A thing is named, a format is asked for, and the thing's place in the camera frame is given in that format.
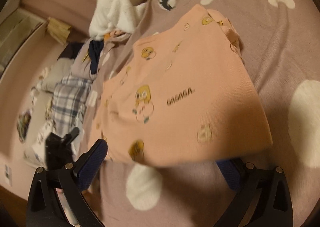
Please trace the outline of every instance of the blue gripper pad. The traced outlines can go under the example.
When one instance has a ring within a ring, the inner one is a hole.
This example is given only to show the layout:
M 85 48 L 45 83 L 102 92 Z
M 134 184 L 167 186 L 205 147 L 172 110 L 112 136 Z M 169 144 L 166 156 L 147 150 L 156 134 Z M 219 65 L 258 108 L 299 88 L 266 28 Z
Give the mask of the blue gripper pad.
M 229 188 L 239 191 L 241 188 L 241 175 L 231 160 L 216 162 Z
M 77 163 L 83 163 L 81 167 L 75 168 L 75 174 L 77 178 L 77 187 L 79 191 L 87 190 L 99 170 L 100 165 L 105 159 L 108 152 L 107 142 L 103 139 L 98 139 L 91 149 L 81 155 L 77 160 Z

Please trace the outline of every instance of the beige clothing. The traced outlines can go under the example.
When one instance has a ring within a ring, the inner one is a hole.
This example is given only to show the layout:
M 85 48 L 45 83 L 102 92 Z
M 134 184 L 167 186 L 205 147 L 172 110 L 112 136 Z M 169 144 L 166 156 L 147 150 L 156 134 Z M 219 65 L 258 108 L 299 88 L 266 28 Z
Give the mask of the beige clothing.
M 88 146 L 107 159 L 170 166 L 221 160 L 272 144 L 239 36 L 218 11 L 194 6 L 170 30 L 138 40 L 134 58 L 104 82 Z

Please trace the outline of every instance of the gray plaid clothing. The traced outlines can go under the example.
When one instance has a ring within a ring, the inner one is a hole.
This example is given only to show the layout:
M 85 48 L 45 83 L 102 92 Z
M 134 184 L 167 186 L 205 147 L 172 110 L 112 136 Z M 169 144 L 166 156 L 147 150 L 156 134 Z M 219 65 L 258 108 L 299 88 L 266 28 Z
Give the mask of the gray plaid clothing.
M 91 85 L 92 80 L 71 75 L 65 76 L 56 85 L 52 101 L 52 118 L 57 135 L 63 137 L 72 130 L 78 111 L 85 109 Z

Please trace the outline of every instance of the cartoon character print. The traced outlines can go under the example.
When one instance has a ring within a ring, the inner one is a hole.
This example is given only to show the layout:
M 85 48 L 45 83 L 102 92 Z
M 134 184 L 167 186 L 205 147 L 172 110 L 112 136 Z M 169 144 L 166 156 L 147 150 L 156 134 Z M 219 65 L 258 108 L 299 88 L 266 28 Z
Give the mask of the cartoon character print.
M 133 161 L 141 162 L 144 159 L 144 143 L 142 140 L 136 140 L 129 149 L 129 155 Z
M 136 115 L 138 122 L 147 123 L 153 114 L 153 103 L 148 85 L 143 85 L 136 92 L 136 107 L 132 112 Z
M 210 124 L 204 124 L 201 126 L 200 130 L 197 133 L 197 142 L 204 143 L 209 142 L 212 138 L 212 131 Z
M 123 76 L 123 78 L 120 80 L 120 85 L 123 85 L 124 82 L 127 80 L 128 78 L 128 72 L 131 70 L 131 67 L 128 66 L 127 69 L 125 70 L 125 75 Z
M 150 60 L 156 56 L 156 52 L 153 47 L 146 47 L 141 51 L 141 57 L 145 58 L 146 60 Z
M 202 25 L 208 25 L 211 22 L 214 22 L 214 19 L 211 16 L 206 16 L 202 19 Z
M 176 0 L 159 0 L 159 6 L 164 9 L 171 11 L 173 8 L 175 8 Z
M 174 49 L 172 51 L 173 53 L 176 53 L 178 51 L 178 48 L 180 47 L 181 43 L 182 43 L 182 41 L 180 41 L 179 44 L 174 47 Z
M 184 25 L 183 30 L 187 30 L 187 29 L 189 29 L 189 28 L 190 28 L 190 24 L 189 24 L 189 23 L 186 23 L 186 24 Z

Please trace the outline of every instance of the bed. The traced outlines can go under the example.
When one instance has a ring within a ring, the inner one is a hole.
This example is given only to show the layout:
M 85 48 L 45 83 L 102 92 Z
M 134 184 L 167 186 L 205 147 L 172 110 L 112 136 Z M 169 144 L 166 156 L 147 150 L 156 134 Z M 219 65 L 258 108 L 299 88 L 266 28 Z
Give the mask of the bed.
M 194 5 L 215 9 L 240 35 L 244 66 L 267 115 L 273 146 L 243 157 L 258 168 L 281 166 L 287 177 L 294 226 L 315 208 L 320 187 L 319 102 L 320 13 L 312 0 L 147 0 L 142 21 L 126 44 L 101 54 L 100 71 L 89 93 L 81 152 L 88 150 L 102 84 L 132 59 L 140 38 L 170 29 Z M 169 168 L 104 162 L 98 200 L 106 226 L 213 226 L 235 193 L 214 162 Z M 250 215 L 243 220 L 245 225 Z

